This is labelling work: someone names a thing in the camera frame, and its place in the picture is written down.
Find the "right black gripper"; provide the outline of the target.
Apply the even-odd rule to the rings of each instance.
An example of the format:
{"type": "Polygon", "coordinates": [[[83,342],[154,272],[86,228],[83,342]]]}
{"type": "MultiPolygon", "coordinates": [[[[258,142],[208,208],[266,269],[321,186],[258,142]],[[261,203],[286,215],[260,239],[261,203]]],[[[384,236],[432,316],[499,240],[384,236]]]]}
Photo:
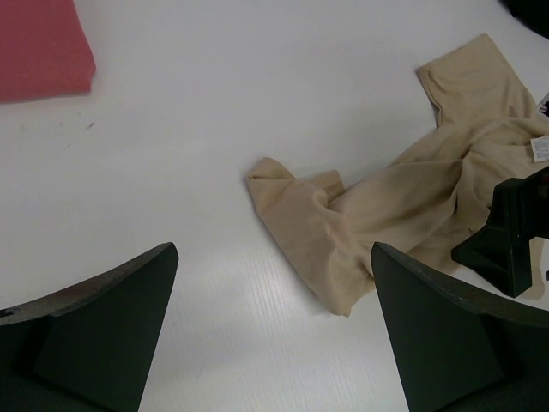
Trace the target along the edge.
{"type": "Polygon", "coordinates": [[[530,241],[548,238],[548,168],[494,188],[485,225],[451,251],[452,259],[515,298],[532,286],[530,241]]]}

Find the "beige t shirt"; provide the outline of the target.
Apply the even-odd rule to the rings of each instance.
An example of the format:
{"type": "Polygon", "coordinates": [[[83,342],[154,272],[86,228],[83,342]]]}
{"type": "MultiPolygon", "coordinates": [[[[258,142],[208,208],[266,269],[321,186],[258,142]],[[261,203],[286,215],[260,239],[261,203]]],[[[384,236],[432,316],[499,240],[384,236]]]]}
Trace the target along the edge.
{"type": "Polygon", "coordinates": [[[494,187],[540,170],[531,142],[548,123],[493,40],[482,34],[419,67],[436,129],[381,171],[346,187],[337,171],[294,177],[260,160],[246,182],[256,213],[331,313],[374,287],[371,249],[392,245],[449,274],[451,250],[478,232],[494,187]]]}

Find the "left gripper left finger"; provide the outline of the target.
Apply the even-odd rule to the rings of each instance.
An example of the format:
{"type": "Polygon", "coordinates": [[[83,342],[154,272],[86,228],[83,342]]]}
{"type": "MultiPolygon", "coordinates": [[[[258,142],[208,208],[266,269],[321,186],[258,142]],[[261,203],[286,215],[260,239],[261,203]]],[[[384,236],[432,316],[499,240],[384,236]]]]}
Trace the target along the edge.
{"type": "Polygon", "coordinates": [[[164,243],[1,311],[3,411],[137,411],[178,267],[164,243]]]}

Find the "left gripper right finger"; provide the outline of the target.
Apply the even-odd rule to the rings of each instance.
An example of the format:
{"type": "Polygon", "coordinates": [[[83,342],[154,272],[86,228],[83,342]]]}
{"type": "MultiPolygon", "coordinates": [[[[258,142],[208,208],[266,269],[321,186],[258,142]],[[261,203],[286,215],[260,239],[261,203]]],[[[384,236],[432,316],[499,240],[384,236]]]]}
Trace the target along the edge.
{"type": "Polygon", "coordinates": [[[377,242],[371,265],[411,411],[546,411],[548,313],[377,242]]]}

